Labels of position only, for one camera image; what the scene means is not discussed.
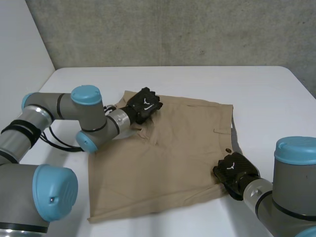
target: concrete wall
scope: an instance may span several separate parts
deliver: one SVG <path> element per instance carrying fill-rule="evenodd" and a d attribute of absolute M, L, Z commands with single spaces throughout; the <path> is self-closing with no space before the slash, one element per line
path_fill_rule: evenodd
<path fill-rule="evenodd" d="M 0 130 L 55 71 L 25 1 L 0 0 Z"/>
<path fill-rule="evenodd" d="M 316 0 L 27 0 L 27 4 L 57 69 L 280 65 L 316 96 Z"/>

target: khaki shorts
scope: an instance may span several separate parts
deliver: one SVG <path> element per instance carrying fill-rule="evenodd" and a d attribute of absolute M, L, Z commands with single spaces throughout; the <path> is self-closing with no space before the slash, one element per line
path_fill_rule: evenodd
<path fill-rule="evenodd" d="M 123 107 L 135 92 L 126 91 Z M 89 157 L 91 223 L 136 217 L 219 198 L 213 176 L 233 152 L 232 105 L 161 96 L 163 107 L 135 135 L 113 140 Z"/>

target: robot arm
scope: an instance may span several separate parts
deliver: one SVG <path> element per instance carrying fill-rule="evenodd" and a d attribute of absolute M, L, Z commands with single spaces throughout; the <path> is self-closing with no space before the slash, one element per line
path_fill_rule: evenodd
<path fill-rule="evenodd" d="M 43 236 L 49 223 L 66 216 L 75 204 L 78 181 L 72 170 L 19 164 L 54 120 L 78 120 L 81 131 L 76 141 L 92 153 L 133 122 L 143 123 L 161 106 L 159 97 L 148 88 L 107 116 L 100 91 L 92 85 L 77 87 L 70 94 L 25 96 L 22 114 L 0 135 L 0 236 Z"/>
<path fill-rule="evenodd" d="M 213 172 L 273 236 L 316 236 L 316 138 L 285 137 L 277 142 L 273 184 L 239 153 L 220 160 Z"/>

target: black cable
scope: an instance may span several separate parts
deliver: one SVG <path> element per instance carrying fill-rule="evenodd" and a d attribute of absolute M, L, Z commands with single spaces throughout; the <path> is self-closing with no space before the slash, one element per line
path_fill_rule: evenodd
<path fill-rule="evenodd" d="M 60 142 L 61 144 L 67 146 L 67 147 L 71 147 L 71 148 L 78 148 L 78 147 L 75 147 L 75 146 L 71 146 L 71 145 L 68 145 L 67 143 L 61 141 L 58 137 L 56 137 L 56 135 L 54 134 L 53 130 L 51 129 L 51 127 L 49 127 L 49 131 L 51 133 L 51 135 L 58 141 Z"/>
<path fill-rule="evenodd" d="M 45 132 L 43 132 L 43 136 L 41 135 L 39 138 L 46 142 L 47 144 L 51 145 L 52 147 L 55 147 L 57 149 L 60 149 L 62 151 L 66 151 L 66 152 L 82 152 L 83 150 L 81 149 L 81 147 L 73 147 L 73 148 L 70 148 L 70 147 L 62 147 L 62 146 L 59 146 L 49 140 L 47 140 L 47 137 L 46 137 L 46 134 Z"/>

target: gray wall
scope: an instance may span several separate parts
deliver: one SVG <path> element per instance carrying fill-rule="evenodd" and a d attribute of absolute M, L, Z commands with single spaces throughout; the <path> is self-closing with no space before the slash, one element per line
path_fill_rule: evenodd
<path fill-rule="evenodd" d="M 316 0 L 26 2 L 56 69 L 280 65 L 316 96 Z"/>

